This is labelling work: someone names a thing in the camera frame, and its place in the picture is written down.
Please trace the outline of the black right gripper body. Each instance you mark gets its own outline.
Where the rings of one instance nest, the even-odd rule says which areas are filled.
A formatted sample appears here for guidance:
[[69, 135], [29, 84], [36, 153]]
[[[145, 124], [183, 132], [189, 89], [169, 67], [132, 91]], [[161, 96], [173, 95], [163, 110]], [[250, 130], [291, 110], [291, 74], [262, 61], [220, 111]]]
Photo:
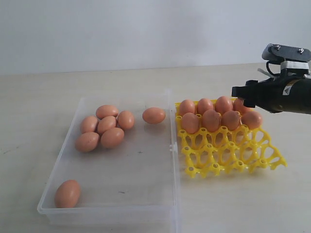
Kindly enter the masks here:
[[255, 105], [270, 112], [311, 112], [311, 80], [264, 81], [255, 87]]

